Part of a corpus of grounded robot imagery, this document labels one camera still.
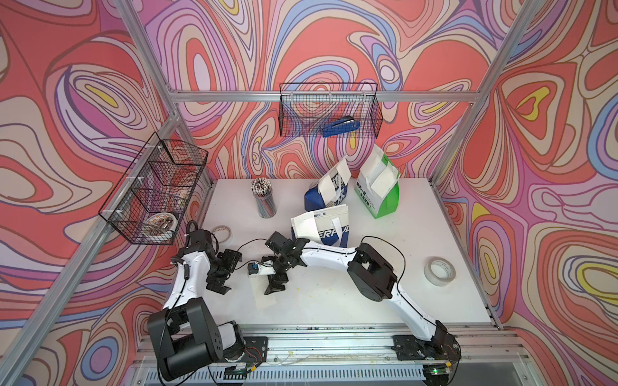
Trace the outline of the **dark blue paper bag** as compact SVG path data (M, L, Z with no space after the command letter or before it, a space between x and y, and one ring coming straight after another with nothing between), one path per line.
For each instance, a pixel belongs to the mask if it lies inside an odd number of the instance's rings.
M349 206L346 204L312 211L320 244L346 248L349 242Z

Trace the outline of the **blue white paper bag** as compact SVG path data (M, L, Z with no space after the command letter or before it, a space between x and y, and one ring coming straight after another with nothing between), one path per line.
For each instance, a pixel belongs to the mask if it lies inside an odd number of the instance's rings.
M347 159L341 159L305 192L304 209L311 212L342 204L351 176Z

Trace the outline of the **green white paper bag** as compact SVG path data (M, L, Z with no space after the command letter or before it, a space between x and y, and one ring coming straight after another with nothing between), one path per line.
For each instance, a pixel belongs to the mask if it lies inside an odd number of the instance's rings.
M397 211L400 177L399 169L379 146L374 145L355 184L355 192L374 219Z

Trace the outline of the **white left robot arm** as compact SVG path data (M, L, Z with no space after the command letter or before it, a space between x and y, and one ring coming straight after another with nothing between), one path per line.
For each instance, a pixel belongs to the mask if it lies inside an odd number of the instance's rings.
M172 292L161 311L147 321L162 385L180 379L183 384L197 370L212 363L244 363L228 374L247 376L267 359L266 337L244 337L235 321L217 323L204 294L225 295L225 282L241 254L221 252L217 238L208 230L187 232L185 246L172 257L177 268Z

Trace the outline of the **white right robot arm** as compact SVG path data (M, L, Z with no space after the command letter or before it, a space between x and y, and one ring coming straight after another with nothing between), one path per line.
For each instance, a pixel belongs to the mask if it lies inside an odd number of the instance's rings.
M412 300L402 289L394 267L370 244L341 248L302 237L293 241L275 232L265 246L273 253L267 260L274 269L268 276L266 294L285 290L286 273L297 266L346 272L361 295L373 302L386 302L409 328L411 343L403 344L399 353L420 360L461 360L455 336Z

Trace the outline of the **clear cup of pencils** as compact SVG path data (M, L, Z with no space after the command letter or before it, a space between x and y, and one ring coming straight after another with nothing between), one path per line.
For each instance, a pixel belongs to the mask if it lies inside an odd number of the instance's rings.
M277 209L271 181L265 177L256 178L251 183L251 191L256 199L260 217L269 219L275 216Z

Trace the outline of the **blue stapler in basket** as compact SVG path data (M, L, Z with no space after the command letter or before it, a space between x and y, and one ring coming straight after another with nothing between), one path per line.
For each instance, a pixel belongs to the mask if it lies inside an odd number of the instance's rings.
M322 137L329 138L340 134L350 133L360 128L360 122L354 117L344 116L334 122L329 122L321 129Z

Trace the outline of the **white tape roll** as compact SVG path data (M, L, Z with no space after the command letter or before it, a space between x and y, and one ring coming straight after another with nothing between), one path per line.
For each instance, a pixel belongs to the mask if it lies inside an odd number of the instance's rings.
M455 267L442 257L430 258L423 269L426 280L433 286L447 286L456 278Z

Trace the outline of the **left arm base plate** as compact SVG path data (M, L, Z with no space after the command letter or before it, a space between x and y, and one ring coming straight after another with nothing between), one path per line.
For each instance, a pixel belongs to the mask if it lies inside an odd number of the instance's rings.
M267 361L269 339L266 336L250 336L243 342L236 342L223 350L223 358L215 364L249 363L258 364Z

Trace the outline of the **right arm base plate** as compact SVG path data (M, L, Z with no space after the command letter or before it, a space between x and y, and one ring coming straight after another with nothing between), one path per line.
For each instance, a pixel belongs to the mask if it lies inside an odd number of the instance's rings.
M447 333L440 338L424 341L413 335L394 335L393 346L398 360L447 360L458 362L461 359L461 347L455 336Z

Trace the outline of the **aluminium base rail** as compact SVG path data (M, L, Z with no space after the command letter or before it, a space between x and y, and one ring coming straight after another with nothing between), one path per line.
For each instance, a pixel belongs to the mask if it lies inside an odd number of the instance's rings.
M214 363L183 385L541 385L532 357L513 331L491 325L449 325L460 348L459 360L404 360L395 336L404 326L243 326L246 339L264 337L251 350L256 370Z

